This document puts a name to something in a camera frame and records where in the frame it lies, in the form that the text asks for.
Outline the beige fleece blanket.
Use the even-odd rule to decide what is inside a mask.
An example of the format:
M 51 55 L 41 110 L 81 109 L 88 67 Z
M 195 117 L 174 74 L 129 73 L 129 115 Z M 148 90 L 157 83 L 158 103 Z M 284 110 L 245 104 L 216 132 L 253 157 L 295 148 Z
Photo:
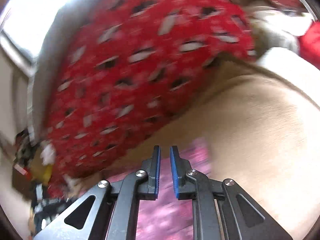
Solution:
M 319 107 L 272 72 L 221 64 L 190 108 L 150 138 L 203 138 L 210 177 L 233 178 L 294 239 L 303 239 L 319 217 Z

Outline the red patterned long pillow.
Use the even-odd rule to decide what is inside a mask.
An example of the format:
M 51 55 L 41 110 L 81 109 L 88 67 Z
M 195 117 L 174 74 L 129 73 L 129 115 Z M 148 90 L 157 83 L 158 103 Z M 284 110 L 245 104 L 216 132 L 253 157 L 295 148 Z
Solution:
M 234 0 L 101 0 L 73 38 L 50 98 L 50 196 L 63 195 L 65 176 L 102 170 L 166 125 L 223 51 L 255 56 Z

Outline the red folded cloth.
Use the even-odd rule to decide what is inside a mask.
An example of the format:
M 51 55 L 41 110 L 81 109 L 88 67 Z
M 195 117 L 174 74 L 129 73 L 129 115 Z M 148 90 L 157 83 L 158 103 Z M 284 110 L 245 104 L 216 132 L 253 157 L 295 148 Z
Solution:
M 300 57 L 320 68 L 320 23 L 314 22 L 307 32 L 299 37 Z

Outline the purple floral garment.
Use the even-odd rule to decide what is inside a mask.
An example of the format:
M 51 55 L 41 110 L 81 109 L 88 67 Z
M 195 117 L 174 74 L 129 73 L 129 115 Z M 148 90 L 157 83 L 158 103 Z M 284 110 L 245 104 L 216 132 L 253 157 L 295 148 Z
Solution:
M 174 193 L 170 165 L 170 147 L 178 146 L 180 157 L 187 159 L 192 168 L 210 174 L 210 151 L 203 138 L 178 141 L 150 138 L 130 150 L 107 173 L 115 182 L 138 170 L 142 161 L 152 156 L 154 146 L 161 148 L 159 193 L 156 200 L 142 200 L 136 227 L 136 239 L 193 239 L 193 207 L 191 200 L 178 200 Z

